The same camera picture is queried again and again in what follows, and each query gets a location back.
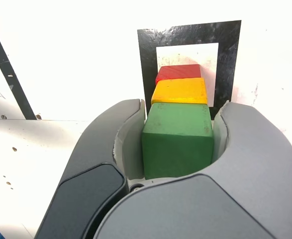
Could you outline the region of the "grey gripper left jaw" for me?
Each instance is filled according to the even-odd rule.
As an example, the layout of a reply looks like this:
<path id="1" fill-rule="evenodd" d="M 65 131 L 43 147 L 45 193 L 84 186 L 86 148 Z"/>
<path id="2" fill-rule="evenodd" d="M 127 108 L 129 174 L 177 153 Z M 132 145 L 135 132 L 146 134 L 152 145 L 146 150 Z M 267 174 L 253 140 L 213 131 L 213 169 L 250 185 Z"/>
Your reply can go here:
<path id="1" fill-rule="evenodd" d="M 38 239 L 91 239 L 108 211 L 144 177 L 145 103 L 124 100 L 80 136 L 36 233 Z"/>

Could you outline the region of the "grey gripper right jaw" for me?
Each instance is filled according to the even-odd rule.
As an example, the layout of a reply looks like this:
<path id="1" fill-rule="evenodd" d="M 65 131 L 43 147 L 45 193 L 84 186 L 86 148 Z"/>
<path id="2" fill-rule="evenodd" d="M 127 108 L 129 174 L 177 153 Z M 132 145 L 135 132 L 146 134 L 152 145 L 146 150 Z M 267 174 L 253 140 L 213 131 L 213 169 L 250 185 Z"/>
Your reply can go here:
<path id="1" fill-rule="evenodd" d="M 292 146 L 253 107 L 226 103 L 216 161 L 144 187 L 107 213 L 97 239 L 292 239 Z"/>

